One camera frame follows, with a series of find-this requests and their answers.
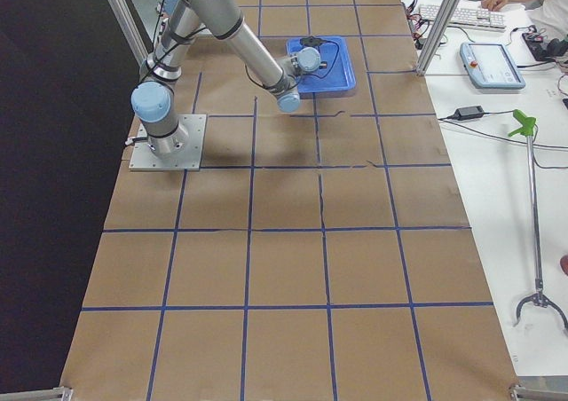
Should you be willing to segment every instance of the black curtain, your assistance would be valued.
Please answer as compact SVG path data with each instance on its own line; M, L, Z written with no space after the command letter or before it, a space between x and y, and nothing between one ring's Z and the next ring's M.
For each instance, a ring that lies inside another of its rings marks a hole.
M132 120L138 63L107 0L0 4L5 393L59 386Z

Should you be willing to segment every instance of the keyboard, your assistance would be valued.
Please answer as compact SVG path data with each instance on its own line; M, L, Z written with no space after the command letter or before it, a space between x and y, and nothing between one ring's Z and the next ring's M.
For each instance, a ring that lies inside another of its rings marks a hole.
M433 21L439 9L439 4L421 4L418 13L423 20ZM501 32L507 27L503 12L481 8L456 8L448 26Z

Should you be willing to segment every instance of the touchscreen display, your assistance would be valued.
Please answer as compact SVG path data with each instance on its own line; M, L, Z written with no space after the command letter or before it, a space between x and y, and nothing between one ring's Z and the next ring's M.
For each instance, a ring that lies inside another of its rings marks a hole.
M498 44L472 44L470 46L479 70L488 83L519 82L503 48Z

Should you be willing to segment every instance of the white desk surface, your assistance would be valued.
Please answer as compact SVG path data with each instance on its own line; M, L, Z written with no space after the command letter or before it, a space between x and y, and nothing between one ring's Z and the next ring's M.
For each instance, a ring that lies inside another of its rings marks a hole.
M511 27L529 22L520 5L510 6L507 12L509 25L513 21ZM468 31L476 40L509 41L509 31ZM518 93L482 93L470 83L458 55L461 42L467 40L464 34L456 29L446 34L449 43L438 49L440 56L432 60L426 76L438 118L453 114L461 106L482 106L489 112L519 108L537 118L537 143L568 145L568 109L556 87L561 75L558 69L524 71L526 87ZM517 64L534 62L522 39L513 39L509 49ZM518 127L511 114L486 116L465 124L505 138ZM518 302L534 292L526 148L483 138L447 123L441 123L441 127L517 375L568 375L568 337L555 311L529 303L523 308L521 324L513 326ZM537 150L535 154L543 166L568 166L568 152ZM560 257L568 254L568 170L537 168L536 179L544 293L568 313L568 277L558 264Z

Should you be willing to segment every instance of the person's hand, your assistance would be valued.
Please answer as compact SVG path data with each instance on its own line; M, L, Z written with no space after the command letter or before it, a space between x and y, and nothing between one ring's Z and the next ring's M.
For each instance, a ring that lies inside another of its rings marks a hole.
M509 0L482 0L481 7L489 11L499 11L500 8L509 3Z

